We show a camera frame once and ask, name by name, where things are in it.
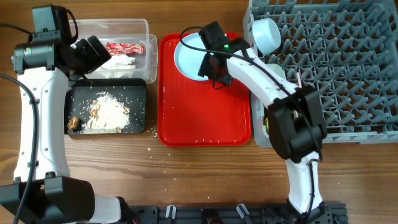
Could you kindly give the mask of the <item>light blue plate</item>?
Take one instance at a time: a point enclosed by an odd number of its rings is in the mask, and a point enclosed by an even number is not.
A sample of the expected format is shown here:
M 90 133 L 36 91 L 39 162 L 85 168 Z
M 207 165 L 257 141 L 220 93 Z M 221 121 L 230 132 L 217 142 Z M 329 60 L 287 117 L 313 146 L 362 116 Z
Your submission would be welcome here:
M 197 32 L 184 37 L 183 42 L 192 47 L 205 48 Z M 185 77 L 195 81 L 207 81 L 207 77 L 198 75 L 204 56 L 205 52 L 190 49 L 179 42 L 175 48 L 174 61 L 178 71 Z

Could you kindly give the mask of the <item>red snack wrapper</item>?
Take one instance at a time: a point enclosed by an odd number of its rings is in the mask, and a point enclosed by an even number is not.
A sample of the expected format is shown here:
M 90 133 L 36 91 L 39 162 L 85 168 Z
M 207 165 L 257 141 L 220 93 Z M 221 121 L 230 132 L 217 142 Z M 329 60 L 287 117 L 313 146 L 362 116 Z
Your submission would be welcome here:
M 143 54 L 145 51 L 145 47 L 141 44 L 121 44 L 108 42 L 105 48 L 110 55 Z

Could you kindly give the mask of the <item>light blue bowl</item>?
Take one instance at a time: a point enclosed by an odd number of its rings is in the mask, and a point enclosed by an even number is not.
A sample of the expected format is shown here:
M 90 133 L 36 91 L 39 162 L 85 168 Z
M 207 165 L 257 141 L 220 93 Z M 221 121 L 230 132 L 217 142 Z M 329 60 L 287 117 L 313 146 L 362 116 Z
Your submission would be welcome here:
M 280 47 L 281 34 L 277 24 L 272 19 L 254 21 L 252 31 L 254 42 L 263 55 L 269 55 Z

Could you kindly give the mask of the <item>rice and food leftovers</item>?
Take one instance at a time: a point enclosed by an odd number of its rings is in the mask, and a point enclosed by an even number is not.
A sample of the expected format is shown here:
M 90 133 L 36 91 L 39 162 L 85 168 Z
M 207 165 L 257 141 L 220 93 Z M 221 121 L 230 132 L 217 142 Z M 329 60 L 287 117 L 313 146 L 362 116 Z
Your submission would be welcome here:
M 93 99 L 75 100 L 67 121 L 67 131 L 79 134 L 121 134 L 130 125 L 130 109 L 107 91 Z

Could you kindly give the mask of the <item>mint green bowl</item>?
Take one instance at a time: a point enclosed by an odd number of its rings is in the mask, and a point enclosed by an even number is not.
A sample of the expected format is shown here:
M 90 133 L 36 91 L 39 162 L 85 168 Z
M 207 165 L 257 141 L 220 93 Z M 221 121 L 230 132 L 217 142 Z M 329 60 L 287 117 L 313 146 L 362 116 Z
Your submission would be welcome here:
M 274 71 L 278 76 L 280 76 L 280 77 L 283 78 L 284 80 L 286 79 L 285 72 L 284 72 L 283 68 L 282 68 L 280 65 L 278 65 L 278 64 L 276 64 L 276 63 L 269 63 L 267 66 L 268 66 L 272 71 Z

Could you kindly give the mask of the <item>yellow plastic cup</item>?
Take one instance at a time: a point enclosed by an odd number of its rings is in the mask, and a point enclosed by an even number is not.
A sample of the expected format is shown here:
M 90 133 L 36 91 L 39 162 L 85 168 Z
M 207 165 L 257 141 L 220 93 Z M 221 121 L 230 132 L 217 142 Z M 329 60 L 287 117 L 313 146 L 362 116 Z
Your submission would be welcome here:
M 264 120 L 264 126 L 266 127 L 266 132 L 269 133 L 269 119 L 268 117 Z

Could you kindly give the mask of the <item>white plastic fork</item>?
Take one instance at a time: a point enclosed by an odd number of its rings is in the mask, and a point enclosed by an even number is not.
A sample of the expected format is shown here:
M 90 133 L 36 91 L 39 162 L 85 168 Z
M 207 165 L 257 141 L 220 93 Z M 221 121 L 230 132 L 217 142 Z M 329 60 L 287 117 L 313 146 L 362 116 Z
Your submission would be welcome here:
M 297 84 L 300 88 L 302 88 L 302 81 L 301 81 L 301 76 L 299 74 L 299 72 L 296 73 L 296 77 L 297 77 Z

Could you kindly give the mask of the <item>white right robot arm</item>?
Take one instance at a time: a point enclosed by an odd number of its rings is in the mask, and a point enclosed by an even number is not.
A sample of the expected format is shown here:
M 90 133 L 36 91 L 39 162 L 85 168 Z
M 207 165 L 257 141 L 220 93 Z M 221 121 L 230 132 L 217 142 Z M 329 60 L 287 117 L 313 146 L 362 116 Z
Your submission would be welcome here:
M 276 74 L 247 41 L 230 39 L 218 22 L 197 26 L 196 30 L 202 47 L 189 45 L 185 31 L 179 41 L 188 49 L 204 53 L 198 76 L 222 87 L 237 80 L 260 99 L 267 108 L 271 146 L 287 166 L 290 211 L 298 222 L 316 220 L 324 209 L 318 165 L 323 160 L 322 141 L 327 135 L 318 92 Z

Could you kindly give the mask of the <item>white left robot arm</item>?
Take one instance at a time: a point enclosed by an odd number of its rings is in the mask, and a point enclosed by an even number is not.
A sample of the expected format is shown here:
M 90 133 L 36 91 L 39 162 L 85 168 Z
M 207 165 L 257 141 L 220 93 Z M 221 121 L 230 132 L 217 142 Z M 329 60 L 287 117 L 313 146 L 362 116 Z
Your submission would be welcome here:
M 15 47 L 12 63 L 21 90 L 21 146 L 13 182 L 1 205 L 19 223 L 127 223 L 121 197 L 96 195 L 74 179 L 65 154 L 65 97 L 69 84 L 110 59 L 97 37 L 80 39 L 72 12 L 62 6 L 32 10 L 35 31 Z

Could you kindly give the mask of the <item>grey dishwasher rack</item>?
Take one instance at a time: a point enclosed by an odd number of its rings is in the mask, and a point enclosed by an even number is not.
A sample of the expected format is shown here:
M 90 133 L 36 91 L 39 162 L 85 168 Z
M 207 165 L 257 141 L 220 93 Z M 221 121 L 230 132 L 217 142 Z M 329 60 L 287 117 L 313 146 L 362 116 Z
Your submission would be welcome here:
M 265 63 L 319 93 L 325 142 L 397 142 L 397 9 L 394 1 L 250 1 L 244 38 L 272 19 L 282 37 Z

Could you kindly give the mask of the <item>clear plastic bin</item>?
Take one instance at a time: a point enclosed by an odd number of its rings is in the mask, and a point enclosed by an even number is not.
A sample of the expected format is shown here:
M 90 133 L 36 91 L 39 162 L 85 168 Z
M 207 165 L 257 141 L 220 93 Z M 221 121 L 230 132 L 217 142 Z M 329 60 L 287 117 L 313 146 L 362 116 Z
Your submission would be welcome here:
M 143 54 L 125 54 L 135 58 L 136 68 L 127 70 L 105 70 L 98 68 L 87 75 L 89 79 L 141 78 L 153 83 L 157 78 L 158 46 L 157 37 L 149 33 L 145 19 L 82 19 L 70 21 L 71 31 L 78 30 L 79 39 L 97 36 L 105 46 L 108 42 L 121 44 L 141 44 Z

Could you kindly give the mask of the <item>black plastic tray bin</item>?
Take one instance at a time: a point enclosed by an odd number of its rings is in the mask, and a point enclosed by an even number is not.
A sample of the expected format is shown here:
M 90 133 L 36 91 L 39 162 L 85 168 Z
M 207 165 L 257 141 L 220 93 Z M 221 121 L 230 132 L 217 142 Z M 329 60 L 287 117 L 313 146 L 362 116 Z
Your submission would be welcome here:
M 79 80 L 65 98 L 65 134 L 140 134 L 146 126 L 146 81 Z

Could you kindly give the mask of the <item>red serving tray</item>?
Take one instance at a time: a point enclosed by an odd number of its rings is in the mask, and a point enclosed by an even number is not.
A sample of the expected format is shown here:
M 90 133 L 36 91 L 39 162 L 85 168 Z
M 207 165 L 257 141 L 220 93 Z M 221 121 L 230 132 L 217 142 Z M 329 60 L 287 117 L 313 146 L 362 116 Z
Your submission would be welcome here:
M 183 76 L 174 63 L 179 34 L 159 44 L 157 134 L 169 147 L 245 144 L 252 133 L 249 90 L 240 82 L 215 90 Z

